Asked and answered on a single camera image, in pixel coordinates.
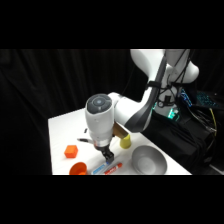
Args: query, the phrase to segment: yellow object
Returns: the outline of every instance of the yellow object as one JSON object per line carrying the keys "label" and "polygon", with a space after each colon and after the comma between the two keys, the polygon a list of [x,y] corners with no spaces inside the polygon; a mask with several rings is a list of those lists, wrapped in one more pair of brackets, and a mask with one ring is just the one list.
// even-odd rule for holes
{"label": "yellow object", "polygon": [[214,120],[214,125],[215,125],[215,130],[216,130],[216,132],[215,132],[215,136],[217,135],[217,124],[216,124],[216,120],[215,120],[215,115],[214,115],[214,113],[213,113],[213,110],[212,109],[210,109],[210,111],[211,111],[211,113],[212,113],[212,117],[213,117],[213,120]]}
{"label": "yellow object", "polygon": [[123,149],[128,149],[131,147],[131,136],[128,135],[126,138],[121,139],[120,146]]}

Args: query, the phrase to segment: white table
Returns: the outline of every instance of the white table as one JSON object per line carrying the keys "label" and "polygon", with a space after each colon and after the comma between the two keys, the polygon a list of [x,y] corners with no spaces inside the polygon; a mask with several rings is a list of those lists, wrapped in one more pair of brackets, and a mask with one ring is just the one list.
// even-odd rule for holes
{"label": "white table", "polygon": [[[97,151],[93,145],[77,141],[77,138],[90,138],[88,132],[84,133],[87,128],[84,109],[49,119],[48,125],[53,175],[68,175],[71,167],[78,162],[84,162],[88,167],[88,174],[91,174],[105,162],[101,152]],[[140,145],[152,146],[164,155],[168,165],[166,175],[191,175],[142,134],[130,133],[130,135],[132,146],[129,149],[122,149],[120,139],[117,137],[111,142],[110,150],[115,155],[112,165],[119,162],[123,164],[123,167],[112,175],[137,175],[132,167],[131,157],[134,149]],[[75,159],[65,157],[64,151],[68,145],[77,145],[79,152]]]}

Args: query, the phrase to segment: black cloth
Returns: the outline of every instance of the black cloth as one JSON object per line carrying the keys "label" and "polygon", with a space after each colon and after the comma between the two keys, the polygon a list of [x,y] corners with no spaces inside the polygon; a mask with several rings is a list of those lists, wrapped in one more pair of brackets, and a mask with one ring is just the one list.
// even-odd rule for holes
{"label": "black cloth", "polygon": [[[223,56],[223,49],[195,53],[201,90],[223,93]],[[128,49],[1,49],[2,173],[50,174],[49,118],[83,108],[98,93],[125,89],[140,101],[146,83]]]}
{"label": "black cloth", "polygon": [[203,161],[206,144],[182,124],[152,113],[148,128],[142,133],[187,170]]}

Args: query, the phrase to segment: dark wall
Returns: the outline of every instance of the dark wall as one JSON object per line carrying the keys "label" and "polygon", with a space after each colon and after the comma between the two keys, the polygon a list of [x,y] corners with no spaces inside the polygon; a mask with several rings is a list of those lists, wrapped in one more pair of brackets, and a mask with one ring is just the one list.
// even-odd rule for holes
{"label": "dark wall", "polygon": [[[197,50],[201,90],[224,94],[223,49]],[[146,76],[128,49],[0,50],[0,162],[3,173],[50,174],[47,120],[80,108],[97,93],[140,100]]]}

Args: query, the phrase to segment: metal bowl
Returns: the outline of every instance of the metal bowl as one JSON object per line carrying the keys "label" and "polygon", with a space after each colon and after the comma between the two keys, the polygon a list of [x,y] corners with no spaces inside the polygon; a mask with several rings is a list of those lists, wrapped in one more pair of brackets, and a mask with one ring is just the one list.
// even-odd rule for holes
{"label": "metal bowl", "polygon": [[163,154],[150,146],[135,149],[132,164],[140,175],[164,175],[167,171],[167,162]]}

